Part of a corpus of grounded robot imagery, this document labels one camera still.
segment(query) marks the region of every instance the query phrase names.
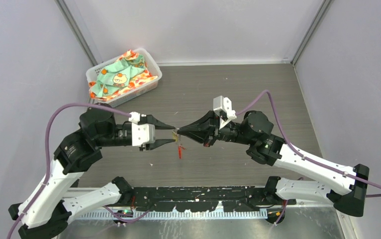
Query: cartoon chick print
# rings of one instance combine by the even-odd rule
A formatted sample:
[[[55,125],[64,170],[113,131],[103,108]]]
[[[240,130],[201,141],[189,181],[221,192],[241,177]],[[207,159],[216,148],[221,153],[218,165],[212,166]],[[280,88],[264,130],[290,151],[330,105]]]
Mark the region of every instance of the cartoon chick print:
[[[127,82],[127,77],[125,74],[118,73],[113,78],[114,86],[116,87],[123,87],[125,86],[124,83]]]

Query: white plastic basket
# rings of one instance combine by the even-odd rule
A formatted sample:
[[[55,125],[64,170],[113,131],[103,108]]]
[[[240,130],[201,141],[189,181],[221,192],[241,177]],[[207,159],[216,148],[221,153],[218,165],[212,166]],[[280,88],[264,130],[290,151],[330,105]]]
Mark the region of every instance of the white plastic basket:
[[[116,106],[119,106],[119,105],[125,103],[126,101],[129,101],[129,100],[131,100],[137,96],[140,96],[141,94],[148,92],[148,91],[150,91],[150,90],[152,90],[158,86],[158,81],[161,79],[161,76],[163,75],[160,71],[160,67],[158,67],[157,63],[155,63],[155,61],[152,58],[152,56],[150,55],[150,53],[148,53],[145,49],[138,48],[138,49],[133,50],[133,51],[144,56],[145,62],[147,63],[148,71],[153,76],[158,76],[158,78],[153,80],[153,81],[150,81],[148,83],[145,83],[145,84],[141,85],[140,87],[137,87],[137,88],[135,88],[135,89],[133,89],[133,90],[131,90],[125,94],[122,94],[122,95],[120,95],[114,99],[111,99],[109,101],[99,101],[99,100],[94,99],[96,102],[102,102],[102,103],[109,104],[111,107],[116,107]],[[108,65],[114,63],[119,57],[120,56],[115,57],[111,60],[105,61],[105,62],[98,64],[94,67],[89,68],[87,70],[87,73],[86,73],[87,81],[88,82],[96,81],[100,70],[102,68],[104,68],[105,66],[108,66]]]

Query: wooden tabletop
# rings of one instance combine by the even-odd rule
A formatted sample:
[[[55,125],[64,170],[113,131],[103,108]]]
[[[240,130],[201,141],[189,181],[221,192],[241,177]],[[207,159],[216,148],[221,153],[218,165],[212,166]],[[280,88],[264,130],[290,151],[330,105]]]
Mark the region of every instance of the wooden tabletop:
[[[299,148],[321,156],[306,105],[290,64],[216,65],[161,67],[163,76],[156,89],[118,107],[181,127],[212,109],[212,99],[223,95],[242,110],[262,90],[271,91],[283,127]],[[253,107],[264,112],[276,125],[268,97]],[[241,122],[239,116],[235,122]],[[116,116],[116,122],[127,120]],[[274,134],[280,135],[275,126]],[[171,130],[157,130],[156,137],[172,138]],[[212,147],[182,137],[183,158],[175,143],[152,151],[137,147],[102,149],[103,159],[95,163],[80,180],[81,187],[101,187],[116,176],[132,186],[232,186],[264,185],[269,176],[296,179],[300,175],[278,167],[261,165],[246,155],[247,145],[218,141]]]

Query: robotic arm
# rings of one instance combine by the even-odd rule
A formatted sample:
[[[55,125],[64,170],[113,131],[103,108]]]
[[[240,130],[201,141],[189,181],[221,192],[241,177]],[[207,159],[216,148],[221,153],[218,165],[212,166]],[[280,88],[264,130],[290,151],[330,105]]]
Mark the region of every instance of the robotic arm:
[[[102,159],[106,146],[137,146],[140,151],[153,150],[173,139],[155,139],[156,129],[175,129],[152,115],[132,112],[129,121],[116,124],[114,115],[89,108],[80,116],[80,129],[66,136],[54,152],[50,180],[37,200],[22,217],[19,234],[22,239],[51,239],[61,233],[75,218],[96,208],[128,202],[132,188],[122,177],[77,198],[62,200],[71,185]],[[11,205],[9,213],[16,220],[44,182],[21,204]]]
[[[347,177],[351,174],[368,179],[369,168],[358,164],[355,167],[327,161],[297,147],[300,157],[285,140],[272,134],[273,123],[261,111],[248,111],[241,123],[235,123],[235,111],[231,100],[219,96],[213,101],[213,110],[199,120],[178,129],[178,134],[203,144],[214,145],[217,140],[247,144],[246,154],[260,164],[289,169],[316,181],[294,181],[281,177],[270,177],[264,194],[272,204],[283,200],[304,199],[329,203],[337,210],[355,217],[363,216],[367,184]],[[339,174],[318,166],[309,157],[331,168],[344,171]]]

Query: cloth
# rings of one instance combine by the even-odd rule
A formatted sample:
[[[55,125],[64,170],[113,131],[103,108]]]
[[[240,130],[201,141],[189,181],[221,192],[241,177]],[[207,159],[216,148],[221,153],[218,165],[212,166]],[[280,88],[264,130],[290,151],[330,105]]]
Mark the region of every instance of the cloth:
[[[108,101],[156,78],[146,69],[144,57],[129,50],[113,64],[104,67],[97,81],[89,83],[90,97]]]

